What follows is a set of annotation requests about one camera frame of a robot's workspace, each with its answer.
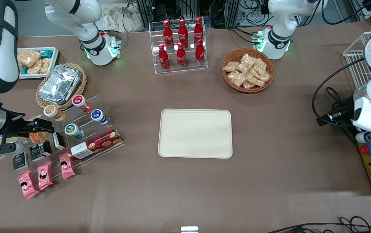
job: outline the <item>red emergency stop button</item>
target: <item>red emergency stop button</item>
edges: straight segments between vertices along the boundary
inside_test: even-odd
[[[364,155],[371,156],[371,144],[364,144],[360,146],[360,152],[363,153]]]

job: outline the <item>pink snack package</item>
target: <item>pink snack package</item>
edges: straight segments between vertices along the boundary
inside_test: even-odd
[[[47,186],[52,185],[51,162],[37,167],[37,175],[39,180],[39,189],[43,190]]]
[[[32,175],[30,171],[18,177],[18,182],[21,186],[21,191],[23,192],[24,198],[29,200],[32,196],[39,193],[32,181]]]
[[[73,169],[72,160],[70,158],[72,158],[72,155],[69,153],[64,153],[59,156],[63,179],[75,175],[75,170]]]

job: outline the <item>red bottle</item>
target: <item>red bottle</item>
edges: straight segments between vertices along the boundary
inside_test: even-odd
[[[170,62],[168,61],[168,54],[164,50],[164,45],[159,44],[158,45],[160,52],[158,53],[158,57],[160,59],[161,68],[163,71],[167,71],[170,69]]]
[[[164,31],[162,35],[164,36],[164,42],[167,50],[173,50],[174,49],[174,39],[173,39],[173,31],[170,28],[170,22],[165,19],[163,21],[164,25]]]
[[[203,39],[198,39],[197,47],[196,47],[196,65],[203,66],[204,63],[205,63],[205,59],[204,59]]]
[[[182,70],[187,65],[186,52],[183,49],[183,43],[179,42],[177,45],[178,45],[177,63],[178,63],[178,68]]]
[[[201,25],[201,17],[196,18],[196,26],[194,27],[194,46],[197,46],[197,40],[203,39],[203,26]]]
[[[188,31],[186,28],[186,20],[180,19],[180,28],[178,29],[178,39],[183,43],[184,48],[188,48]]]

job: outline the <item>brown woven basket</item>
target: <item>brown woven basket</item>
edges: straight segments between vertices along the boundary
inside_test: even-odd
[[[70,67],[70,68],[73,68],[73,69],[76,69],[76,70],[78,70],[82,74],[82,79],[79,81],[78,85],[76,86],[75,91],[73,93],[73,96],[76,96],[77,94],[82,94],[83,91],[85,90],[85,86],[86,86],[86,75],[85,75],[85,72],[83,71],[82,67],[80,67],[79,65],[73,64],[73,63],[65,63],[63,65],[65,65],[67,67]],[[48,81],[48,79],[49,79],[50,76],[51,76],[51,74],[49,74],[46,78],[44,78],[43,81],[42,81],[42,83],[40,83],[39,87],[37,88],[37,91],[36,91],[36,102],[42,108],[44,108],[44,107],[46,107],[48,105],[55,105],[61,111],[70,108],[73,105],[72,104],[73,96],[70,97],[69,101],[66,102],[64,105],[57,105],[55,103],[48,102],[48,101],[45,101],[42,98],[40,98],[40,89],[42,88],[43,85],[45,85],[45,83]]]
[[[253,87],[251,89],[244,89],[242,87],[237,87],[235,86],[234,84],[231,83],[231,81],[229,80],[229,78],[227,77],[227,72],[223,70],[223,67],[226,66],[229,62],[231,61],[238,61],[240,62],[240,59],[243,57],[243,54],[249,54],[251,57],[254,57],[254,58],[261,58],[264,63],[266,63],[267,65],[267,72],[270,74],[270,79],[269,81],[267,81],[263,87]],[[234,89],[238,90],[238,91],[241,91],[241,92],[245,92],[245,93],[255,93],[255,92],[259,92],[265,88],[267,88],[271,82],[273,81],[273,78],[275,76],[275,69],[273,68],[273,64],[271,62],[271,60],[266,56],[264,55],[263,53],[255,50],[255,49],[250,49],[250,48],[240,48],[240,49],[236,49],[236,50],[233,50],[232,52],[230,52],[223,60],[223,66],[221,67],[221,72],[223,73],[223,78],[224,80]]]

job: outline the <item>brown table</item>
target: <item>brown table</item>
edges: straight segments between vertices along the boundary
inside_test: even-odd
[[[306,222],[361,215],[371,224],[371,187],[357,150],[339,128],[319,127],[311,110],[316,87],[345,65],[341,53],[371,20],[298,28],[295,42],[273,61],[273,83],[243,94],[223,80],[221,63],[247,47],[233,32],[208,31],[209,68],[155,75],[148,33],[133,33],[121,59],[98,67],[71,37],[21,38],[19,47],[54,46],[61,63],[81,65],[86,97],[99,95],[125,146],[24,200],[11,159],[0,160],[0,232],[267,232]],[[40,81],[19,81],[0,94],[4,107],[40,114]],[[348,71],[328,83],[341,97],[354,90]],[[317,110],[331,103],[319,93]],[[227,109],[230,159],[162,158],[160,113],[166,108]]]

